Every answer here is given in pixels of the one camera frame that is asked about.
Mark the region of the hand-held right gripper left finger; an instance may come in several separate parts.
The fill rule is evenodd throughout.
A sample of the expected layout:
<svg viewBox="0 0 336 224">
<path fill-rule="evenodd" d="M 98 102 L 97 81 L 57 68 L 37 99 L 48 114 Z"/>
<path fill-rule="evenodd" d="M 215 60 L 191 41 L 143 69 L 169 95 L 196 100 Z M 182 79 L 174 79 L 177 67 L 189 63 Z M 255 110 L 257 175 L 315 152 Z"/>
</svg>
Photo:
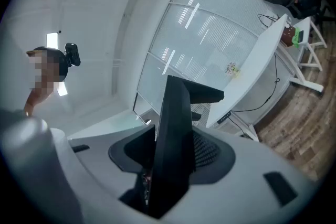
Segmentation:
<svg viewBox="0 0 336 224">
<path fill-rule="evenodd" d="M 134 127 L 125 132 L 127 140 L 123 151 L 127 160 L 123 170 L 139 173 L 142 169 L 151 169 L 155 155 L 155 125 Z"/>
</svg>

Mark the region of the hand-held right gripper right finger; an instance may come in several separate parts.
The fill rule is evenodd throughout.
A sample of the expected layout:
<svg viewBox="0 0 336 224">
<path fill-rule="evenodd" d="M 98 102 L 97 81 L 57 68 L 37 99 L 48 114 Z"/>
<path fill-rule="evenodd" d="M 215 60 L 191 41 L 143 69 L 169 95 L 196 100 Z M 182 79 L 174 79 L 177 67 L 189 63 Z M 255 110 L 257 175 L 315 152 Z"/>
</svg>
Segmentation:
<svg viewBox="0 0 336 224">
<path fill-rule="evenodd" d="M 220 154 L 219 147 L 206 137 L 194 132 L 195 168 L 202 168 L 214 163 Z"/>
</svg>

